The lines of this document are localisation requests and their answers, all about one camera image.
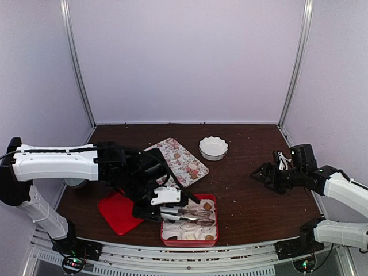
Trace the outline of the brown chocolate back cell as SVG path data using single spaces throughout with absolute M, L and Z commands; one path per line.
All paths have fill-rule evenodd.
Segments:
M 210 203 L 206 202 L 206 203 L 204 203 L 203 208 L 205 210 L 211 210 L 212 209 L 212 205 Z

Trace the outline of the brown chocolate cell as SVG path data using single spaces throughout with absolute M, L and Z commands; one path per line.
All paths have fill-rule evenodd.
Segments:
M 212 241 L 212 240 L 214 240 L 214 236 L 212 236 L 212 235 L 206 235 L 205 240 L 206 241 Z
M 212 205 L 210 203 L 206 202 L 206 203 L 204 203 L 203 208 L 205 210 L 211 210 L 212 209 Z

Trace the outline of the red tin lid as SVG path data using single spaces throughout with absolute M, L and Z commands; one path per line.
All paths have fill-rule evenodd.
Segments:
M 144 221 L 133 217 L 133 202 L 116 191 L 100 200 L 97 209 L 113 232 L 120 236 L 126 235 Z

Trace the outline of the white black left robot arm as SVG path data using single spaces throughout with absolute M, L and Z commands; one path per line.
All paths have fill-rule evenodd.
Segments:
M 111 142 L 32 147 L 15 137 L 1 156 L 1 201 L 23 209 L 53 241 L 70 255 L 78 255 L 83 244 L 76 237 L 74 224 L 50 207 L 33 180 L 65 179 L 70 186 L 103 182 L 133 201 L 135 218 L 158 220 L 162 205 L 181 200 L 178 190 L 158 185 L 156 180 L 162 175 L 170 177 L 171 171 L 158 149 L 142 151 Z

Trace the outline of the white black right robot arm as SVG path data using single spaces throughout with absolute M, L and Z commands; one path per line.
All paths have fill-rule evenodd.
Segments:
M 291 157 L 273 152 L 273 163 L 266 162 L 250 178 L 280 195 L 294 187 L 303 187 L 320 196 L 337 200 L 367 216 L 367 187 L 350 178 L 343 170 L 329 165 L 318 167 L 310 144 L 290 148 Z M 340 244 L 367 252 L 367 224 L 343 223 L 326 218 L 313 218 L 300 227 L 298 238 L 278 242 L 280 259 L 311 254 L 324 243 Z

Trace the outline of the white chocolate packed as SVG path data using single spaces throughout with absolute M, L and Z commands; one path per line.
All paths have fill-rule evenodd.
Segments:
M 195 237 L 195 235 L 194 235 L 194 234 L 189 234 L 189 235 L 186 235 L 186 236 L 185 236 L 185 239 L 186 239 L 186 240 L 196 240 L 196 237 Z

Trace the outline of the brown chocolate front cell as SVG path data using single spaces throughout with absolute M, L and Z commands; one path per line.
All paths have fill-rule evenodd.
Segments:
M 212 240 L 214 240 L 214 236 L 212 236 L 212 235 L 206 235 L 205 240 L 206 241 L 212 241 Z

